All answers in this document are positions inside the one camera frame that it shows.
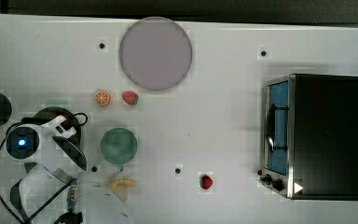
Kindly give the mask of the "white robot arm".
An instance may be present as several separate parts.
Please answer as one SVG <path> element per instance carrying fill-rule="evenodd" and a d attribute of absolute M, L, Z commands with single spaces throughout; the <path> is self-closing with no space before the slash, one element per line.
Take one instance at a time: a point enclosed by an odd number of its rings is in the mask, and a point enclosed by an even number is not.
<path fill-rule="evenodd" d="M 11 188 L 10 203 L 25 224 L 133 224 L 115 193 L 79 179 L 87 159 L 69 140 L 76 129 L 65 122 L 64 116 L 24 118 L 8 132 L 7 154 L 34 166 Z"/>

